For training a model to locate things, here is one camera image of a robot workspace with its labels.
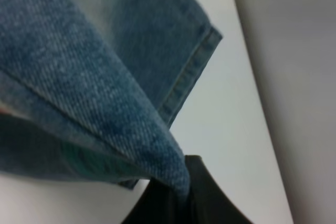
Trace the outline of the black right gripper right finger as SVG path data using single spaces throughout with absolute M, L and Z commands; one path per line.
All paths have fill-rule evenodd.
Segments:
M 200 156 L 188 155 L 185 162 L 191 179 L 188 223 L 251 223 L 220 189 Z

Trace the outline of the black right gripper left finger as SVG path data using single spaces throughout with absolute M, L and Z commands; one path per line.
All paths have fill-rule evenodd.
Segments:
M 151 180 L 139 201 L 122 224 L 178 224 L 183 222 L 175 192 L 157 180 Z

